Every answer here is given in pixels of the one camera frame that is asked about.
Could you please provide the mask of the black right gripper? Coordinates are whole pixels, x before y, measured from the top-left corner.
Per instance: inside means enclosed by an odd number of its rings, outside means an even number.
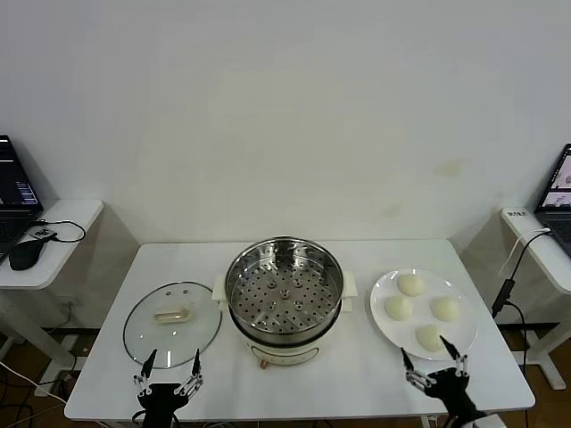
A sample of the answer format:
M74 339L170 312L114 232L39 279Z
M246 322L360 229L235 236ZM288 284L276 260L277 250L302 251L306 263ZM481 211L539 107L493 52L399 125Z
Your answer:
M454 360L456 368L450 367L429 375L423 374L415 369L408 353L404 348L401 348L405 380L428 397L439 399L454 423L472 423L485 417L485 413L476 408L475 403L467 393L469 382L468 356L461 354L442 335L440 339Z

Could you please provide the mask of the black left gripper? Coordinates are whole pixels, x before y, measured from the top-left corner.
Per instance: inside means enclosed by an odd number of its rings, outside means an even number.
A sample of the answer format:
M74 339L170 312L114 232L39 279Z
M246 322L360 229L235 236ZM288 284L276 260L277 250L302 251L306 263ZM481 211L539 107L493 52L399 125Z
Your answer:
M188 396L194 396L203 385L200 350L197 349L193 359L190 375L180 385L178 383L152 383L149 379L157 350L153 350L143 363L140 374L133 376L138 388L137 401L141 410L136 412L136 419L142 417L143 428L180 427L175 413L188 404Z

